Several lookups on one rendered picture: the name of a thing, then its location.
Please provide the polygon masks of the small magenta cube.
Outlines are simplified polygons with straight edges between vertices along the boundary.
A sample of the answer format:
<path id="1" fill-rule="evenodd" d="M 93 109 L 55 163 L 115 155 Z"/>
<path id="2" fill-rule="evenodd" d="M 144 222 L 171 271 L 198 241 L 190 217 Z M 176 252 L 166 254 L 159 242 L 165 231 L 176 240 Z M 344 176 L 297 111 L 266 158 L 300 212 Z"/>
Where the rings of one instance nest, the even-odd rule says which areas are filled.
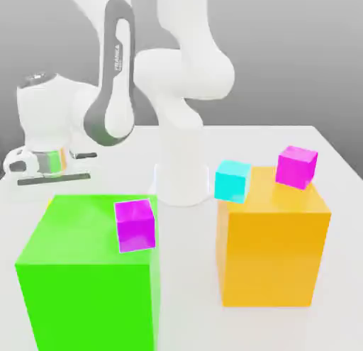
<path id="1" fill-rule="evenodd" d="M 286 147 L 278 157 L 276 182 L 305 190 L 314 177 L 317 159 L 316 151 Z"/>
<path id="2" fill-rule="evenodd" d="M 114 211 L 120 253 L 156 246 L 155 216 L 149 199 L 116 202 Z"/>

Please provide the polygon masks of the large green box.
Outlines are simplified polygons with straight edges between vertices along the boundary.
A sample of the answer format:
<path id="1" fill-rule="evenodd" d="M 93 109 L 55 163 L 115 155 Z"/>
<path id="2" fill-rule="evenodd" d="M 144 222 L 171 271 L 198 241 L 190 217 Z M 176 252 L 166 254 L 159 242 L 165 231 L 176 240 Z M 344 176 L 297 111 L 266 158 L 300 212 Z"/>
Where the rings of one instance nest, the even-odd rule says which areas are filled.
<path id="1" fill-rule="evenodd" d="M 118 249 L 114 205 L 132 194 L 57 195 L 15 263 L 38 351 L 157 351 L 157 248 Z"/>

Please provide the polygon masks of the large orange box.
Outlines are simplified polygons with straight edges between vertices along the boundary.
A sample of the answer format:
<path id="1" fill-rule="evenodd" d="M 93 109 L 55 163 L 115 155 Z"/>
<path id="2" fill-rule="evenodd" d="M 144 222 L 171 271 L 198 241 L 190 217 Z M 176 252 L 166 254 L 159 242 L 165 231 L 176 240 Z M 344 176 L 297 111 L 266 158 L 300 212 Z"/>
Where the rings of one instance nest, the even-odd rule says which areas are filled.
<path id="1" fill-rule="evenodd" d="M 313 184 L 275 181 L 253 167 L 243 204 L 218 201 L 216 264 L 225 307 L 307 307 L 313 299 L 331 212 Z"/>

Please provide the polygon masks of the small cyan cube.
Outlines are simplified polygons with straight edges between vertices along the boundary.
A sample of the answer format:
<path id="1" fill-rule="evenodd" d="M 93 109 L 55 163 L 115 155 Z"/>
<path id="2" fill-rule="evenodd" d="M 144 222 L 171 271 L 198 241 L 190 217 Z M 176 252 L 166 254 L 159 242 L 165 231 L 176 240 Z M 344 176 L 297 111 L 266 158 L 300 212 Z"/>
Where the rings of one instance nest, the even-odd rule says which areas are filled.
<path id="1" fill-rule="evenodd" d="M 250 189 L 251 172 L 251 164 L 223 160 L 216 170 L 214 197 L 243 204 Z"/>

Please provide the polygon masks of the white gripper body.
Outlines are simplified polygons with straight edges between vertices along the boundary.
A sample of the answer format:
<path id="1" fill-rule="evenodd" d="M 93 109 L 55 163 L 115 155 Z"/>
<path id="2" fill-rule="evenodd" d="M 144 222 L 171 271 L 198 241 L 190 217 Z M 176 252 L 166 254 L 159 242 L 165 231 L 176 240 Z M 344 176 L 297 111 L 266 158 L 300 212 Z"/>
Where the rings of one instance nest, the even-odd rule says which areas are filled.
<path id="1" fill-rule="evenodd" d="M 29 186 L 91 179 L 91 174 L 89 172 L 67 172 L 59 174 L 29 174 L 27 172 L 17 172 L 16 178 L 17 185 Z"/>

